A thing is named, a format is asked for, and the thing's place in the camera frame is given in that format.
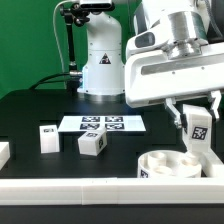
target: green wall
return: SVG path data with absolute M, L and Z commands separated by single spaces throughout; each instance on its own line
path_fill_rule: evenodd
M 0 97 L 13 90 L 28 89 L 41 78 L 61 72 L 52 25 L 53 11 L 59 2 L 59 0 L 1 2 Z M 131 4 L 131 15 L 137 5 L 138 3 Z M 122 24 L 123 59 L 125 60 L 125 45 L 128 38 L 133 35 L 131 32 L 133 29 L 129 26 L 127 5 L 117 5 L 110 15 Z M 65 23 L 59 12 L 57 13 L 57 30 L 67 65 Z M 75 28 L 74 36 L 76 60 L 81 68 L 87 60 L 85 28 Z M 64 88 L 64 85 L 46 84 L 40 88 Z

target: white plastic border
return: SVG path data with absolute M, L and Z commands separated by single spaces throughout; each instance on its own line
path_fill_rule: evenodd
M 0 205 L 224 203 L 224 179 L 0 180 Z

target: black table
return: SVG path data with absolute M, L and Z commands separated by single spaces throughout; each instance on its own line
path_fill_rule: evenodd
M 190 104 L 208 106 L 204 99 Z M 65 90 L 19 90 L 1 99 L 0 108 L 0 141 L 9 141 L 11 151 L 11 158 L 0 171 L 2 179 L 136 177 L 141 154 L 156 149 L 186 151 L 181 132 L 163 105 L 132 109 L 125 102 L 88 102 Z M 141 115 L 146 132 L 108 132 L 108 145 L 97 157 L 79 154 L 77 139 L 83 132 L 61 133 L 61 151 L 41 154 L 39 126 L 59 125 L 65 115 Z M 221 159 L 223 131 L 221 118 L 213 125 L 212 134 L 212 148 Z M 222 218 L 224 205 L 217 204 L 0 207 L 4 224 L 223 223 Z

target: white paper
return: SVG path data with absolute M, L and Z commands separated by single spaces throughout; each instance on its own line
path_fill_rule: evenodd
M 64 116 L 58 132 L 97 130 L 106 127 L 107 131 L 145 131 L 141 116 Z

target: white cube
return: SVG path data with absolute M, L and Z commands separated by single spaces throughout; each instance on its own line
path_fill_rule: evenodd
M 97 156 L 107 145 L 106 129 L 87 131 L 78 139 L 80 154 Z
M 59 152 L 59 135 L 56 125 L 40 126 L 41 153 Z
M 183 105 L 186 114 L 187 128 L 183 129 L 182 137 L 189 151 L 208 152 L 211 145 L 212 116 L 204 108 Z

